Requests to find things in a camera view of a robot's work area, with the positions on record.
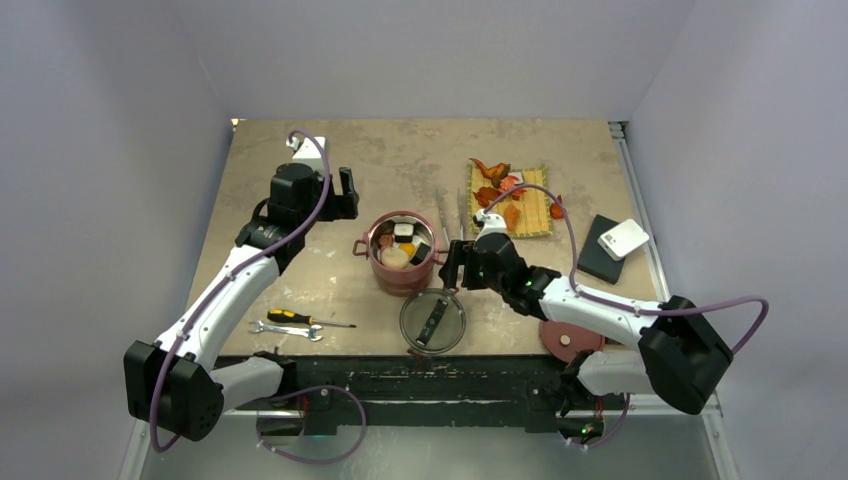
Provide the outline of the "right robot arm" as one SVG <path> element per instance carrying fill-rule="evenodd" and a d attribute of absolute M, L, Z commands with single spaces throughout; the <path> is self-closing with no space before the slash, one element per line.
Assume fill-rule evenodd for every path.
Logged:
<path fill-rule="evenodd" d="M 438 276 L 447 289 L 489 289 L 520 315 L 578 326 L 626 346 L 591 353 L 564 376 L 561 392 L 576 407 L 608 393 L 653 393 L 696 415 L 734 359 L 686 298 L 647 302 L 572 285 L 559 271 L 527 264 L 504 233 L 452 241 Z"/>

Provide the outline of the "red steel pot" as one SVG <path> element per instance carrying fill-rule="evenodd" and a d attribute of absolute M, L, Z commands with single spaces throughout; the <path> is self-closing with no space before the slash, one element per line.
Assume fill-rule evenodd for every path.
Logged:
<path fill-rule="evenodd" d="M 352 248 L 354 256 L 368 260 L 380 289 L 394 296 L 426 289 L 442 253 L 433 226 L 410 211 L 379 217 Z"/>

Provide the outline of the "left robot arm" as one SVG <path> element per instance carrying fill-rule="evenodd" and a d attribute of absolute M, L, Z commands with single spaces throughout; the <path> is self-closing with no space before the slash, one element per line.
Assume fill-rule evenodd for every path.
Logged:
<path fill-rule="evenodd" d="M 255 300 L 282 275 L 318 221 L 353 220 L 359 195 L 352 171 L 332 177 L 308 165 L 285 163 L 270 195 L 241 228 L 223 267 L 195 303 L 151 343 L 133 342 L 123 358 L 129 414 L 151 427 L 200 441 L 222 413 L 263 399 L 284 409 L 298 382 L 272 354 L 218 368 L 221 349 Z"/>

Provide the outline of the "metal serving tongs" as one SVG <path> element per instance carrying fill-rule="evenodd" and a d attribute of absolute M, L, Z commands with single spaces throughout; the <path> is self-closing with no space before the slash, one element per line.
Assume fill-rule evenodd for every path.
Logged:
<path fill-rule="evenodd" d="M 458 208 L 452 207 L 448 200 L 448 191 L 444 188 L 437 187 L 435 189 L 435 203 L 441 232 L 447 242 L 451 240 L 464 240 L 465 231 Z"/>

